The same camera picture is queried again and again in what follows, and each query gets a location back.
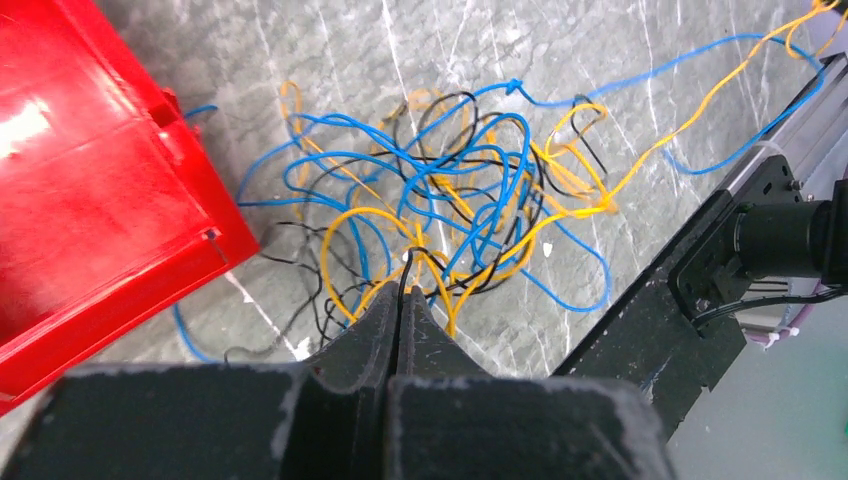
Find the red plastic bin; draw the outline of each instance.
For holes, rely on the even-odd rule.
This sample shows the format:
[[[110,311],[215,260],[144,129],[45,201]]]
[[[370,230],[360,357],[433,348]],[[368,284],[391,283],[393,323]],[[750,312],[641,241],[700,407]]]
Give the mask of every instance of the red plastic bin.
[[[90,0],[0,0],[0,414],[258,250]]]

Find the gray marble surface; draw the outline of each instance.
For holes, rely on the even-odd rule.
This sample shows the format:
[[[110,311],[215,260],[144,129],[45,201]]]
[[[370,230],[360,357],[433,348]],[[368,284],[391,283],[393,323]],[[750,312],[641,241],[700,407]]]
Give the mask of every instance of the gray marble surface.
[[[512,77],[544,100],[571,98],[607,82],[649,70],[681,53],[733,33],[763,32],[804,12],[806,3],[692,0],[100,0],[121,36],[185,109],[215,103],[203,119],[209,156],[231,191],[247,166],[286,141],[278,93],[284,80],[304,89],[306,110],[338,110],[376,123],[418,88],[472,90]],[[799,38],[806,43],[805,33]],[[641,151],[694,112],[706,91],[746,55],[752,43],[728,44],[658,78],[604,97],[611,116],[589,135],[621,178]],[[716,97],[707,113],[671,145],[693,167],[723,160],[776,116],[813,72],[771,46]],[[487,109],[526,116],[541,141],[564,113],[532,108],[517,95],[493,94]],[[319,136],[327,146],[363,150],[362,138]],[[287,198],[279,173],[294,157],[269,163],[248,190],[250,198]],[[620,212],[568,227],[598,248],[612,268],[616,298],[709,194],[724,172],[690,177],[651,157],[618,196]],[[328,184],[325,189],[332,189]],[[245,212],[254,232],[274,220],[293,220],[290,208]],[[326,225],[319,210],[310,217]],[[284,235],[278,247],[295,245]],[[561,233],[538,237],[530,271],[566,301],[587,305],[602,292],[597,262]],[[545,257],[541,244],[552,244]],[[274,337],[257,311],[284,324],[307,295],[291,267],[254,258],[233,275],[253,303],[227,279],[192,294],[183,312],[197,343],[219,356],[231,345],[261,348]],[[559,308],[522,277],[472,297],[459,321],[459,344],[492,373],[550,373],[589,331],[600,312]],[[308,314],[287,334],[291,348],[269,361],[314,351],[304,339],[315,331]],[[111,347],[96,361],[188,361],[169,312]],[[19,422],[16,412],[0,420]]]

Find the tangled wires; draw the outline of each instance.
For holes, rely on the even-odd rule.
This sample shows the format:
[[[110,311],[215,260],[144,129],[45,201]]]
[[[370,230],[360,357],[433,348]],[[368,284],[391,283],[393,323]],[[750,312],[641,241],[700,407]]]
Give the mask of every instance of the tangled wires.
[[[802,19],[775,32],[790,29],[791,33]],[[237,203],[245,208],[293,207],[297,221],[280,222],[274,228],[299,228],[303,233],[301,247],[290,250],[295,256],[273,258],[296,267],[305,277],[315,277],[308,288],[309,298],[295,311],[286,328],[281,329],[280,336],[298,315],[311,310],[323,345],[332,337],[328,332],[331,325],[344,328],[355,322],[375,292],[396,279],[404,286],[421,285],[431,304],[441,302],[448,318],[445,328],[451,335],[456,333],[458,313],[471,295],[498,288],[517,274],[542,289],[562,308],[577,312],[600,308],[610,296],[609,266],[599,252],[574,236],[562,221],[614,213],[615,196],[631,181],[648,156],[689,128],[712,96],[737,75],[748,60],[710,90],[689,120],[639,156],[615,185],[607,185],[607,167],[586,139],[592,126],[607,115],[606,108],[596,99],[659,75],[719,45],[742,39],[758,40],[749,59],[765,42],[772,41],[785,45],[787,51],[802,56],[818,69],[809,54],[777,38],[775,32],[728,37],[646,74],[562,102],[537,101],[518,80],[447,95],[434,90],[415,91],[376,126],[342,113],[323,116],[303,113],[300,90],[294,83],[286,82],[281,88],[282,96],[288,99],[291,92],[294,96],[293,111],[283,107],[292,140],[254,162],[236,194]],[[730,163],[765,131],[806,102],[820,86],[821,75],[815,89],[724,162],[703,170],[689,170],[676,162],[675,166],[687,173],[702,174]],[[480,111],[479,99],[498,90],[507,95],[518,93],[537,107],[569,108],[569,111],[539,145],[533,141],[530,126],[521,115]],[[578,127],[575,119],[580,112],[591,115],[591,120],[582,127]],[[403,132],[406,119],[414,122],[410,123],[411,132],[407,134]],[[565,143],[555,142],[554,138],[566,125],[573,130],[572,138]],[[368,145],[359,151],[325,151],[314,139],[327,130],[332,130],[336,136],[342,132],[364,136]],[[455,133],[445,134],[445,130]],[[292,196],[244,200],[247,186],[255,174],[285,151],[297,152],[299,156],[281,172],[282,181]],[[566,157],[577,161],[581,167],[579,173],[563,165],[561,160]],[[390,185],[399,190],[387,193]],[[334,212],[335,218],[326,226],[310,224],[314,216],[310,212],[319,207]],[[599,261],[605,289],[592,305],[574,306],[565,302],[525,268],[532,258],[537,235],[548,226],[559,229]],[[431,240],[429,235],[435,231],[434,227],[440,234],[447,231],[450,242],[444,234],[441,245]],[[347,256],[339,255],[332,248],[333,238],[341,235],[343,228],[349,232],[349,238],[344,237],[345,243],[350,245]],[[313,250],[313,242],[320,242],[317,251]],[[399,262],[398,254],[402,254],[406,262]],[[332,274],[339,269],[350,277],[344,288],[337,286],[338,276]],[[415,277],[409,278],[413,271]],[[322,295],[326,295],[323,315],[318,308]],[[278,343],[279,339],[275,339],[269,348],[275,348]],[[264,355],[265,351],[254,353]]]

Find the black cable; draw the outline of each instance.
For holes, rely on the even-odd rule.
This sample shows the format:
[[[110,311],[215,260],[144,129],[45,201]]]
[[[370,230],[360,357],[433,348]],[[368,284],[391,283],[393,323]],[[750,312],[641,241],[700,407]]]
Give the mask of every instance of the black cable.
[[[412,247],[406,251],[406,265],[403,266],[403,272],[400,274],[400,282],[398,283],[398,320],[402,320],[403,318],[403,292],[406,290],[406,282],[409,279],[409,272],[412,270],[412,264],[415,263],[415,252],[422,252],[428,256],[432,256],[430,251],[423,247]]]
[[[756,285],[789,285],[789,282],[782,280],[754,280],[752,283]]]
[[[476,133],[476,131],[477,131],[478,124],[479,124],[481,121],[485,121],[485,120],[487,120],[488,118],[490,118],[490,117],[492,117],[492,116],[500,115],[500,113],[499,113],[499,112],[490,112],[490,113],[487,113],[487,114],[484,114],[484,115],[482,115],[482,116],[481,116],[481,115],[480,115],[480,112],[479,112],[479,109],[478,109],[478,106],[477,106],[477,100],[476,100],[476,98],[474,97],[474,95],[473,95],[473,94],[471,94],[471,93],[469,93],[469,92],[457,92],[457,93],[453,93],[453,94],[448,94],[448,95],[442,96],[442,97],[440,97],[439,99],[437,99],[434,103],[432,103],[431,105],[429,105],[429,106],[428,106],[428,108],[427,108],[427,110],[425,110],[424,114],[422,115],[421,119],[419,120],[419,130],[423,130],[424,128],[426,128],[426,125],[425,125],[425,124],[426,124],[426,121],[429,119],[429,116],[430,116],[430,115],[432,114],[432,112],[435,110],[436,106],[438,106],[441,102],[445,102],[445,101],[447,101],[447,100],[449,100],[449,99],[451,99],[451,98],[455,98],[455,97],[457,97],[457,96],[465,96],[465,97],[468,97],[468,98],[471,100],[471,102],[472,102],[472,104],[473,104],[473,108],[474,108],[474,121],[473,121],[470,125],[468,125],[468,126],[466,126],[465,128],[463,128],[463,129],[459,132],[459,134],[458,134],[455,138],[453,138],[450,142],[448,142],[448,143],[447,143],[447,148],[448,148],[448,149],[451,149],[451,148],[453,148],[453,146],[455,146],[455,145],[457,145],[457,144],[461,143],[461,142],[464,140],[464,141],[465,141],[465,145],[463,146],[463,148],[461,148],[461,149],[457,150],[457,151],[456,151],[456,152],[454,152],[454,153],[451,153],[451,154],[450,154],[450,155],[448,155],[448,156],[445,156],[444,158],[443,158],[443,157],[432,157],[432,156],[428,156],[428,155],[426,155],[426,152],[424,151],[423,139],[419,138],[419,139],[417,139],[417,143],[418,143],[418,148],[419,148],[419,151],[420,151],[420,154],[421,154],[421,155],[420,155],[420,156],[415,156],[415,155],[411,155],[411,154],[410,154],[409,156],[410,156],[411,158],[414,158],[414,159],[416,159],[416,160],[419,160],[419,161],[422,161],[422,162],[425,162],[425,163],[426,163],[426,162],[432,162],[432,161],[438,161],[438,165],[437,165],[437,167],[440,167],[440,166],[442,166],[442,165],[444,165],[444,164],[446,164],[446,163],[448,163],[448,162],[450,162],[450,161],[452,161],[452,160],[455,160],[455,159],[457,158],[457,156],[458,156],[458,155],[460,155],[460,154],[461,154],[461,152],[462,152],[462,151],[464,151],[465,149],[467,149],[467,148],[468,148],[468,146],[470,145],[470,142],[471,142],[471,140],[474,138],[474,135],[475,135],[475,133]],[[588,101],[589,103],[592,103],[592,102],[591,102],[591,100],[589,100],[589,99],[588,99],[587,97],[585,97],[585,96],[581,96],[581,98],[579,98],[578,100],[584,100],[584,101]],[[386,119],[386,121],[387,121],[387,122],[392,122],[392,123],[393,123],[393,125],[392,125],[392,133],[393,133],[392,140],[394,141],[394,144],[395,144],[394,146],[395,146],[396,148],[398,148],[398,149],[400,149],[400,147],[399,147],[399,143],[400,143],[400,142],[399,142],[399,140],[398,140],[398,130],[399,130],[399,121],[400,121],[399,119],[400,119],[400,116],[402,116],[402,115],[403,115],[404,113],[406,113],[406,112],[408,112],[408,106],[407,106],[407,104],[405,104],[405,103],[404,103],[403,105],[401,105],[401,107],[400,107],[400,108],[396,109],[396,110],[395,110],[395,112],[394,112],[394,113],[393,113],[393,114],[392,114],[392,115],[391,115],[388,119]],[[517,127],[518,127],[520,130],[522,130],[522,133],[524,133],[524,134],[526,135],[526,133],[525,133],[525,132],[523,132],[523,129],[521,128],[521,126],[520,126],[520,125],[517,125]],[[588,144],[588,141],[584,138],[584,136],[581,134],[581,132],[577,129],[576,124],[574,123],[574,118],[573,118],[573,117],[572,117],[572,128],[573,128],[573,129],[575,130],[575,132],[578,134],[578,137],[581,139],[581,141],[583,142],[584,146],[586,146],[586,147],[587,147],[587,150],[589,150],[590,154],[593,156],[593,159],[596,161],[596,163],[598,163],[598,165],[601,167],[601,169],[602,169],[602,170],[604,171],[604,173],[606,174],[606,173],[607,173],[607,171],[606,171],[606,167],[603,165],[603,163],[602,163],[602,162],[600,161],[600,159],[597,157],[597,154],[594,152],[594,150],[593,150],[593,149],[591,148],[591,146]],[[548,173],[548,171],[547,171],[546,165],[545,165],[545,164],[541,161],[541,159],[539,158],[539,156],[536,154],[536,152],[535,152],[535,151],[531,150],[531,152],[532,152],[532,154],[533,154],[533,160],[535,161],[536,166],[537,166],[537,170],[538,170],[538,185],[539,185],[539,188],[542,190],[542,192],[544,192],[544,190],[545,190],[545,186],[546,186],[546,185],[545,185],[545,183],[546,183],[546,182],[545,182],[545,180],[547,180],[547,184],[548,184],[548,185],[550,185],[550,186],[551,186],[551,188],[553,188],[553,189],[554,189],[554,191],[556,191],[557,193],[559,193],[559,194],[561,194],[561,195],[564,195],[564,196],[573,197],[573,195],[571,195],[570,193],[568,193],[568,192],[564,192],[564,191],[562,191],[561,189],[559,189],[559,188],[556,186],[556,184],[555,184],[555,183],[551,180],[551,178],[550,178],[550,175],[549,175],[549,173]],[[401,179],[403,179],[404,181],[408,181],[408,177],[406,177],[406,175],[405,175],[405,174],[403,173],[403,171],[402,171],[402,163],[401,163],[401,161],[400,161],[400,160],[401,160],[401,158],[400,158],[399,156],[397,156],[394,152],[391,152],[391,151],[388,151],[388,150],[387,150],[387,151],[382,151],[382,152],[376,152],[376,153],[375,153],[375,154],[373,154],[372,156],[373,156],[373,157],[379,157],[379,156],[383,156],[383,155],[393,155],[393,156],[395,156],[395,159],[396,159],[396,161],[398,162],[398,172],[397,172],[396,174],[397,174],[397,175],[398,175]],[[319,184],[319,183],[320,183],[320,182],[321,182],[321,181],[322,181],[325,177],[327,177],[328,175],[330,175],[332,172],[334,172],[334,171],[336,171],[336,170],[338,170],[338,169],[340,169],[340,168],[343,168],[343,167],[345,167],[345,166],[352,165],[352,164],[354,164],[354,163],[356,163],[356,162],[358,162],[358,161],[363,161],[363,160],[362,160],[362,159],[359,159],[359,158],[351,158],[351,159],[349,159],[349,160],[346,160],[346,161],[344,161],[344,162],[341,162],[341,163],[339,163],[339,164],[337,164],[337,165],[335,165],[335,166],[333,166],[333,167],[331,167],[331,168],[326,169],[326,170],[325,170],[325,171],[324,171],[321,175],[319,175],[319,176],[318,176],[318,177],[317,177],[317,178],[316,178],[316,179],[312,182],[312,185],[308,188],[308,191],[310,192],[310,194],[308,194],[308,195],[307,195],[307,202],[306,202],[306,204],[304,205],[303,210],[302,210],[302,212],[304,213],[304,216],[306,216],[306,214],[307,214],[307,208],[308,208],[308,206],[309,206],[308,199],[311,197],[311,192],[316,191],[318,184]],[[517,165],[517,164],[513,164],[513,163],[510,161],[509,157],[507,157],[507,159],[501,159],[501,161],[498,161],[498,160],[495,160],[495,159],[487,159],[487,158],[463,158],[463,159],[462,159],[462,161],[461,161],[461,163],[468,163],[468,164],[486,163],[486,164],[489,164],[489,165],[497,165],[497,166],[500,166],[500,167],[501,167],[501,169],[517,169],[517,168],[518,168],[518,165]],[[439,191],[439,192],[442,194],[442,196],[446,196],[446,195],[444,195],[444,192],[442,192],[441,187],[439,187],[438,185],[435,185],[435,187],[436,187],[437,191]],[[481,191],[480,189],[475,189],[475,188],[473,188],[473,187],[460,187],[460,188],[458,188],[458,189],[456,189],[456,190],[457,190],[457,191],[470,191],[470,190]],[[412,191],[413,191],[416,195],[418,195],[419,197],[427,198],[427,193],[426,193],[426,192],[421,191],[419,187],[414,187],[414,188],[412,189]],[[491,194],[489,194],[488,192],[484,192],[484,194],[485,194],[485,195],[486,195],[486,196],[487,196],[490,200],[494,201],[494,196],[492,196],[492,195],[491,195]],[[524,207],[525,207],[525,205],[526,205],[526,202],[527,202],[527,199],[528,199],[528,198],[532,199],[532,201],[533,201],[533,203],[535,204],[536,208],[534,209],[534,208],[532,208],[532,207],[531,207],[531,208],[529,209],[529,211],[528,211],[528,212],[524,212]],[[507,280],[507,279],[503,279],[503,280],[500,280],[500,281],[496,282],[495,284],[493,284],[493,285],[491,285],[491,286],[489,285],[489,284],[491,283],[492,278],[494,277],[495,271],[497,270],[498,266],[500,265],[500,263],[501,263],[501,261],[502,261],[503,252],[504,252],[504,251],[508,248],[508,246],[509,246],[509,244],[510,244],[510,241],[509,241],[509,240],[513,237],[513,235],[514,235],[514,233],[515,233],[515,229],[517,228],[517,225],[518,225],[518,218],[519,218],[519,216],[521,215],[521,213],[522,213],[522,212],[524,212],[524,213],[525,213],[525,216],[527,217],[527,223],[528,223],[528,225],[527,225],[527,228],[526,228],[525,232],[529,232],[529,231],[531,231],[531,230],[532,230],[532,228],[533,228],[533,226],[535,226],[535,225],[536,225],[536,223],[538,222],[538,220],[539,220],[539,218],[540,218],[540,216],[541,216],[541,212],[542,212],[542,203],[543,203],[543,201],[544,201],[544,198],[543,198],[543,195],[542,195],[542,194],[538,194],[538,195],[537,195],[535,192],[532,192],[532,191],[531,191],[531,192],[529,192],[528,194],[525,194],[525,195],[523,196],[523,200],[522,200],[521,204],[518,206],[517,215],[516,215],[516,217],[514,218],[514,220],[513,220],[512,224],[510,225],[510,228],[509,228],[509,230],[508,230],[507,235],[505,236],[505,241],[504,241],[504,242],[503,242],[503,244],[502,244],[502,248],[499,250],[498,255],[495,257],[494,261],[490,264],[490,265],[491,265],[491,269],[490,269],[490,271],[489,271],[489,273],[488,273],[488,275],[487,275],[487,278],[485,279],[485,281],[484,281],[483,283],[481,283],[481,284],[480,284],[480,285],[479,285],[479,286],[475,289],[475,291],[473,292],[473,294],[475,294],[475,295],[476,295],[476,294],[481,294],[481,293],[485,293],[485,292],[491,291],[491,290],[493,290],[493,289],[495,289],[495,288],[499,287],[500,285],[502,285],[503,283],[505,283],[505,282],[506,282],[506,280]],[[447,201],[447,203],[451,206],[451,208],[452,208],[454,211],[456,211],[456,212],[457,212],[457,214],[459,214],[459,216],[460,216],[461,218],[463,218],[463,219],[464,219],[465,221],[467,221],[469,224],[471,224],[471,223],[472,223],[472,219],[468,219],[468,218],[467,218],[467,216],[465,216],[465,215],[463,214],[463,212],[459,209],[458,205],[456,205],[456,203],[455,203],[454,201]],[[306,235],[305,235],[305,236],[306,236],[306,239],[308,240],[308,239],[309,239],[309,237],[311,237],[313,234],[316,234],[317,232],[316,232],[316,231],[309,231],[309,232],[307,232],[307,231],[305,230],[305,233],[306,233]],[[521,237],[520,239],[517,239],[517,240],[516,240],[516,242],[520,242],[520,241],[524,240],[524,238],[525,238],[525,237],[526,237],[526,233],[525,233],[525,236]],[[441,265],[440,261],[439,261],[439,260],[438,260],[435,256],[433,256],[432,254],[430,254],[430,253],[429,253],[426,249],[423,249],[423,248],[420,248],[420,247],[416,247],[416,249],[420,249],[420,250],[413,250],[413,251],[422,251],[422,252],[426,252],[426,254],[427,254],[427,255],[430,257],[430,259],[434,262],[434,264],[435,264],[435,265],[436,265],[436,266],[437,266],[437,267],[438,267],[441,271],[444,271],[444,266],[443,266],[443,265]],[[523,248],[523,250],[522,250],[522,252],[521,252],[521,254],[520,254],[520,256],[519,256],[518,261],[522,261],[522,260],[524,260],[524,258],[525,258],[525,256],[527,255],[528,251],[529,251],[529,245],[525,245],[525,247]],[[346,270],[348,270],[349,272],[351,272],[353,275],[356,275],[356,277],[357,277],[357,278],[363,278],[363,277],[361,277],[361,275],[360,275],[359,273],[355,272],[355,270],[354,270],[353,268],[351,268],[348,264],[346,264],[345,262],[341,261],[341,259],[340,259],[340,258],[338,258],[336,255],[334,255],[334,257],[336,257],[336,260],[337,260],[337,261],[339,261],[339,262],[343,265],[343,267],[344,267]],[[479,277],[479,276],[480,276],[480,275],[481,275],[484,271],[486,271],[486,269],[487,269],[487,268],[488,268],[488,266],[487,266],[486,268],[482,268],[482,269],[480,269],[480,270],[478,270],[478,271],[474,272],[474,273],[473,273],[473,274],[471,274],[469,277],[467,277],[467,278],[465,278],[465,279],[463,279],[463,280],[457,281],[457,282],[455,282],[454,284],[447,286],[448,290],[449,290],[449,291],[454,291],[454,290],[457,290],[457,289],[464,290],[464,289],[468,288],[469,283],[470,283],[471,281],[473,281],[474,279],[476,279],[477,277]],[[357,289],[357,288],[362,288],[362,287],[363,287],[363,286],[365,286],[365,285],[371,285],[371,284],[372,284],[371,282],[359,282],[359,283],[355,283],[353,286],[351,286],[351,287],[349,287],[348,289],[344,290],[344,292],[343,292],[343,294],[342,294],[342,295],[344,295],[345,293],[350,292],[350,291],[352,291],[352,290],[355,290],[355,289]],[[433,296],[438,295],[438,294],[439,294],[439,292],[434,290],[433,292],[431,292],[430,294],[428,294],[428,295],[427,295],[427,297],[428,297],[428,298],[432,298]],[[453,292],[453,293],[452,293],[452,295],[454,295],[454,296],[460,296],[460,295],[462,295],[462,291],[459,291],[459,292]],[[326,328],[327,328],[327,325],[328,325],[329,321],[334,321],[334,322],[336,322],[337,324],[339,324],[339,323],[340,323],[340,322],[338,322],[335,318],[333,318],[333,316],[332,316],[332,313],[333,313],[334,309],[335,309],[335,305],[332,305],[332,304],[329,302],[329,300],[328,300],[328,301],[325,301],[325,308],[324,308],[324,310],[325,310],[325,313],[327,314],[327,316],[326,316],[326,318],[324,319],[324,324],[323,324],[323,326],[321,326],[321,327],[319,327],[319,328],[318,328],[319,333],[321,333],[321,335],[322,335],[322,338],[321,338],[322,344],[323,344],[323,342],[324,342],[325,340],[327,340],[327,339],[328,339],[328,338],[326,337],[325,332],[326,332]]]
[[[710,320],[724,317],[732,313],[769,305],[817,304],[848,294],[848,288],[832,288],[812,295],[779,295],[773,297],[746,298],[708,310],[692,320],[695,328],[701,328]]]
[[[373,285],[373,282],[365,281],[365,282],[361,282],[361,283],[358,283],[358,284],[351,285],[350,287],[346,288],[345,290],[343,290],[339,294],[339,299],[344,302],[345,295],[352,292],[353,290],[359,289],[359,288],[364,287],[366,285],[368,285],[368,286]],[[332,340],[329,336],[327,336],[327,328],[329,328],[330,321],[335,323],[342,330],[347,328],[347,326],[345,326],[344,323],[336,320],[336,318],[333,317],[333,311],[335,309],[336,309],[336,305],[333,303],[333,299],[327,298],[326,300],[324,300],[324,313],[326,314],[326,316],[324,317],[323,325],[321,325],[320,323],[318,323],[318,325],[317,325],[318,332],[321,334],[321,343],[319,345],[320,348],[324,348],[324,341],[331,341]]]
[[[274,229],[276,229],[280,226],[299,227],[299,228],[302,228],[304,230],[308,230],[308,231],[312,232],[313,234],[315,234],[316,236],[318,236],[322,240],[323,240],[323,236],[321,235],[321,233],[326,231],[327,229],[326,228],[313,228],[313,227],[310,227],[309,225],[305,225],[305,224],[299,223],[299,222],[275,222],[275,223],[269,225],[265,229],[265,231],[260,236],[260,241],[259,241],[259,245],[262,248],[262,250],[260,250],[260,253],[259,253],[259,255],[261,257],[263,257],[267,260],[274,261],[274,262],[283,263],[283,264],[286,264],[286,265],[292,265],[292,266],[298,267],[300,269],[301,275],[303,275],[304,271],[309,272],[317,278],[318,285],[317,285],[317,287],[314,291],[310,291],[310,288],[308,287],[308,282],[304,278],[304,285],[307,285],[306,290],[310,294],[309,297],[307,298],[307,300],[305,302],[300,304],[297,309],[295,309],[294,313],[289,318],[288,323],[282,329],[280,329],[280,333],[274,337],[272,342],[267,347],[259,349],[259,350],[253,350],[253,349],[249,349],[247,347],[243,347],[243,346],[240,346],[240,345],[232,346],[224,352],[224,362],[225,363],[229,363],[230,355],[232,355],[235,352],[242,353],[242,354],[244,354],[244,355],[246,355],[246,356],[248,356],[252,359],[267,358],[269,355],[273,354],[279,348],[280,344],[282,343],[283,337],[291,331],[291,328],[294,326],[295,320],[310,305],[312,306],[312,311],[313,311],[313,314],[314,314],[314,320],[315,320],[316,327],[317,327],[319,333],[321,334],[322,344],[323,344],[324,341],[330,340],[330,338],[327,337],[326,334],[324,333],[326,331],[326,327],[324,328],[323,331],[321,329],[320,317],[319,317],[319,314],[318,314],[318,307],[315,304],[316,299],[318,298],[318,296],[323,291],[323,280],[321,278],[321,273],[318,270],[318,259],[315,257],[314,252],[308,247],[308,244],[301,245],[301,247],[299,249],[299,251],[305,250],[305,251],[308,252],[309,257],[313,262],[313,265],[308,265],[306,263],[298,262],[298,261],[295,261],[295,260],[276,257],[274,255],[268,254],[265,251],[265,249],[268,247],[268,241],[270,239],[271,234],[273,233]],[[351,247],[350,240],[344,234],[340,233],[339,235],[340,235],[340,238],[348,246],[348,250],[352,255],[353,250],[352,250],[352,248],[350,248]],[[342,260],[342,258],[339,256],[339,254],[336,253],[336,251],[334,249],[330,248],[329,252],[337,261],[339,261],[339,263],[341,263],[342,265],[345,265],[347,267],[345,262]],[[354,275],[357,275],[356,272],[353,271],[352,269],[348,268],[348,270],[351,273],[353,273]]]
[[[259,240],[260,247],[267,246],[267,243],[265,243],[265,242],[268,240],[267,237],[270,237],[272,229],[275,228],[275,227],[281,227],[281,226],[293,226],[293,227],[302,228],[304,230],[308,230],[312,234],[317,236],[319,239],[321,239],[322,241],[323,241],[324,237],[321,234],[323,232],[327,231],[327,227],[314,228],[314,227],[310,227],[309,225],[306,225],[305,223],[301,223],[301,222],[291,222],[291,221],[274,222],[273,224],[269,225],[265,229],[265,231],[262,233],[262,236],[260,237],[260,240]],[[347,236],[345,234],[341,233],[341,232],[338,232],[336,235],[338,235],[338,237],[341,238],[342,241],[345,243],[345,246],[348,249],[349,257],[353,258],[353,243],[351,242],[351,240],[349,238],[347,238]],[[304,248],[304,246],[302,244],[300,249],[298,249],[298,251],[302,251],[303,248]],[[341,264],[341,266],[344,267],[344,269],[347,270],[348,273],[350,273],[354,277],[354,280],[356,278],[362,278],[361,275],[359,274],[359,272],[357,272],[350,265],[348,265],[339,256],[339,254],[336,253],[336,251],[332,247],[330,247],[328,250],[329,250],[330,255],[332,255],[333,258],[335,258],[336,261],[339,262],[339,264]],[[278,257],[271,256],[271,255],[265,253],[264,250],[260,251],[259,255],[262,256],[263,258],[268,259],[268,260],[273,260],[273,261],[281,262],[281,263],[287,263],[289,265],[295,265],[295,264],[298,263],[298,262],[295,262],[293,260],[281,259],[281,258],[278,258]]]
[[[574,103],[571,104],[571,108],[576,107],[579,102],[588,103],[589,105],[593,105],[593,106],[596,105],[596,103],[593,102],[591,98],[589,98],[586,95],[583,95],[581,93],[578,93],[577,95],[574,96]],[[590,121],[589,124],[586,125],[586,127],[584,127],[584,129],[588,129],[588,128],[592,127],[600,119],[601,115],[603,114],[603,111],[598,107],[595,107],[592,110],[594,110],[595,113],[598,114],[598,116],[595,117],[594,119],[592,119],[592,121]],[[604,179],[606,179],[606,177],[609,175],[609,172],[607,172],[607,167],[604,165],[603,162],[601,162],[601,159],[598,158],[598,155],[595,154],[595,150],[592,149],[591,145],[589,145],[589,142],[586,140],[586,136],[583,134],[583,132],[577,128],[577,125],[575,125],[574,117],[576,117],[576,116],[577,116],[576,114],[571,116],[571,129],[574,130],[574,133],[577,134],[577,138],[580,139],[580,142],[583,143],[583,146],[586,147],[586,150],[588,150],[589,154],[592,155],[592,158],[595,160],[595,163],[597,163],[598,166],[601,167],[601,170],[604,172]]]

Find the black mounting bracket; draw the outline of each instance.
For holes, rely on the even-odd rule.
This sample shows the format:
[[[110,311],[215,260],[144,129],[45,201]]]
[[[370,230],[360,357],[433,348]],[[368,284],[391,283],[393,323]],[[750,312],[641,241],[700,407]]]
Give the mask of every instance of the black mounting bracket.
[[[669,287],[690,322],[698,314],[742,298],[753,278],[746,275],[734,245],[740,214],[757,205],[800,203],[800,183],[781,155],[767,158],[669,274]],[[710,325],[695,326],[708,336]]]

